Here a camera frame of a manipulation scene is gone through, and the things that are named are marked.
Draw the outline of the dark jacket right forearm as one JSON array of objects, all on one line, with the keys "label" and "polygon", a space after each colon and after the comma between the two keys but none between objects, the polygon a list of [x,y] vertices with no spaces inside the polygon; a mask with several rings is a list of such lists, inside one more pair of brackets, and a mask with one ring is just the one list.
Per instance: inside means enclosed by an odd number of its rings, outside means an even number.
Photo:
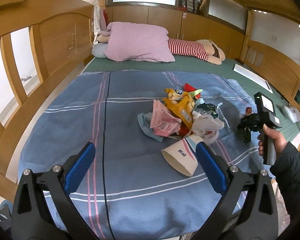
[{"label": "dark jacket right forearm", "polygon": [[270,171],[276,178],[286,210],[293,219],[300,211],[300,152],[288,142]]}]

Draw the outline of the person's right hand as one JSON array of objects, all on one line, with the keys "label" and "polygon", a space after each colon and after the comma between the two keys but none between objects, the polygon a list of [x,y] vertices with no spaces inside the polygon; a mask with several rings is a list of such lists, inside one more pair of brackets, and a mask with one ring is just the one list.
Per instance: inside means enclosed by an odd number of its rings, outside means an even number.
[{"label": "person's right hand", "polygon": [[263,132],[260,132],[259,136],[257,137],[259,142],[258,142],[258,151],[259,155],[263,156],[264,152],[264,146],[263,146],[263,135],[267,135],[269,139],[273,139],[275,150],[276,150],[276,158],[278,158],[282,151],[285,149],[287,146],[287,141],[283,134],[275,129],[269,128],[265,124],[263,125],[262,128]]}]

